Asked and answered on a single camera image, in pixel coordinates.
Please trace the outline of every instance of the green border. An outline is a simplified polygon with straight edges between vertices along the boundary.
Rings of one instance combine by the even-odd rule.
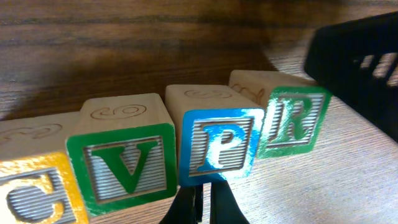
[[[83,148],[90,145],[127,141],[158,135],[162,136],[164,144],[167,180],[166,190],[98,204],[95,199],[93,186],[91,185],[87,164],[83,155]],[[175,130],[174,126],[169,123],[72,136],[67,141],[67,150],[72,161],[73,171],[76,175],[81,194],[83,195],[87,210],[92,217],[172,197],[177,193]]]
[[[272,126],[272,119],[274,117],[275,111],[270,110],[271,108],[275,108],[277,104],[278,97],[283,94],[309,94],[309,93],[324,93],[325,94],[325,100],[323,102],[323,106],[320,111],[320,115],[318,118],[318,121],[315,125],[315,128],[313,130],[313,137],[310,141],[310,144],[306,145],[301,145],[301,146],[289,146],[289,147],[277,147],[277,148],[267,148],[267,143],[268,143],[268,137],[269,137],[269,130],[271,129]],[[280,156],[289,156],[293,154],[300,154],[300,153],[306,153],[310,152],[314,145],[315,142],[317,141],[318,133],[321,128],[323,119],[325,118],[326,111],[328,109],[328,105],[330,102],[332,94],[320,87],[320,86],[303,86],[303,87],[296,87],[296,86],[280,86],[275,88],[268,101],[267,105],[267,114],[266,118],[264,120],[264,127],[262,129],[262,136],[260,139],[260,145],[259,149],[257,151],[256,157],[259,159],[265,159],[265,158],[270,158],[270,157],[280,157]]]

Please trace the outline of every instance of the blue border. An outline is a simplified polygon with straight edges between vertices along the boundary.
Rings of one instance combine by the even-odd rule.
[[[231,170],[221,173],[205,174],[189,177],[189,164],[192,150],[192,131],[196,120],[210,118],[253,118],[251,137],[244,165],[240,170]],[[182,140],[179,150],[179,182],[182,187],[205,184],[214,181],[229,180],[247,177],[253,167],[254,156],[257,152],[261,129],[264,122],[264,109],[262,108],[235,108],[235,109],[212,109],[212,110],[191,110],[183,117]]]

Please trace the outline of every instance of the letter v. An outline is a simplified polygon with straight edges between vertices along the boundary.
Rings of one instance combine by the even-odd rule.
[[[138,158],[137,166],[134,169],[134,173],[131,175],[126,165],[124,164],[121,154],[124,152],[124,146],[111,147],[107,149],[99,149],[93,151],[91,154],[93,156],[99,156],[102,158],[109,169],[112,171],[114,176],[120,182],[120,184],[124,187],[127,193],[134,193],[139,177],[141,176],[141,172],[144,168],[145,162],[147,160],[149,151],[157,146],[156,141],[143,142],[137,144],[137,148],[140,150],[140,156]]]

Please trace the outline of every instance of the letter block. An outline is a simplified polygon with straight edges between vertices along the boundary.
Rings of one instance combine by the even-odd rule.
[[[1,223],[88,223],[65,150],[79,112],[0,123]]]
[[[223,85],[169,85],[182,187],[246,177],[256,155],[264,110]]]
[[[90,99],[68,138],[92,216],[175,195],[174,124],[158,94]]]
[[[229,86],[267,113],[257,157],[279,157],[313,149],[331,94],[314,81],[280,72],[234,70]]]

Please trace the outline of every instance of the alphabet block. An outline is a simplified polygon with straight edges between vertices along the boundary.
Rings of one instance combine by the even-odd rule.
[[[264,110],[223,85],[169,85],[182,187],[250,174]]]
[[[0,123],[1,223],[88,223],[65,150],[79,112]]]
[[[280,72],[234,70],[229,86],[267,110],[258,158],[313,149],[331,94],[316,83]]]
[[[174,124],[158,94],[91,99],[67,149],[92,216],[175,195]]]

